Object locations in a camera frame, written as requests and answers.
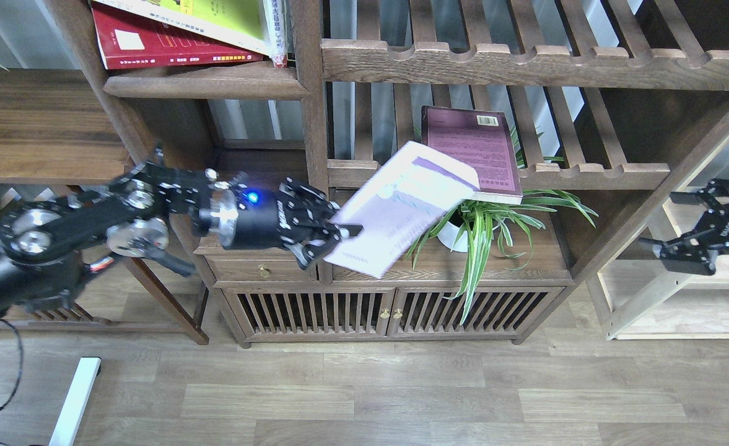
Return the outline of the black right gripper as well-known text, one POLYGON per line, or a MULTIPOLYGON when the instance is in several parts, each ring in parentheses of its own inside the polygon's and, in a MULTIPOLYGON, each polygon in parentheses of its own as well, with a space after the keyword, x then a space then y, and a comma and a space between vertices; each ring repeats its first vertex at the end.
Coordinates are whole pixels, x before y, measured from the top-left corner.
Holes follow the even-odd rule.
POLYGON ((685 232, 668 241, 639 237, 638 241, 661 260, 667 271, 713 276, 718 256, 729 255, 729 180, 713 178, 695 192, 672 192, 676 204, 704 205, 712 226, 685 232))

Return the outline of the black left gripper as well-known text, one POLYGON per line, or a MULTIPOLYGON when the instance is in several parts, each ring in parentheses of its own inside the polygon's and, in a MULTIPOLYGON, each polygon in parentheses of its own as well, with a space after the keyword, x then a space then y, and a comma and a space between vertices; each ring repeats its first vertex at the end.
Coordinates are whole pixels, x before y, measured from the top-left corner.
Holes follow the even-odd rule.
POLYGON ((213 232, 225 250, 284 248, 307 270, 364 229, 327 223, 340 208, 322 190, 287 177, 276 191, 231 188, 212 196, 200 209, 200 234, 213 232))

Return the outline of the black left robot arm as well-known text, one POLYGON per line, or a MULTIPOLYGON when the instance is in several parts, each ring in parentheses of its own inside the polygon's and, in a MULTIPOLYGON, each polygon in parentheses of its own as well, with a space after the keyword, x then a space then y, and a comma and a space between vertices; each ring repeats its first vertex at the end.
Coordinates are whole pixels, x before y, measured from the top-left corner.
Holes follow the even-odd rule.
POLYGON ((256 190, 240 176, 192 172, 147 161, 101 190, 28 201, 0 219, 0 320, 13 305, 28 311, 72 308, 87 283, 122 257, 146 258, 181 276, 192 263, 166 252, 172 214, 186 215, 225 250, 279 248, 307 270, 361 225, 339 224, 339 205, 302 181, 256 190))

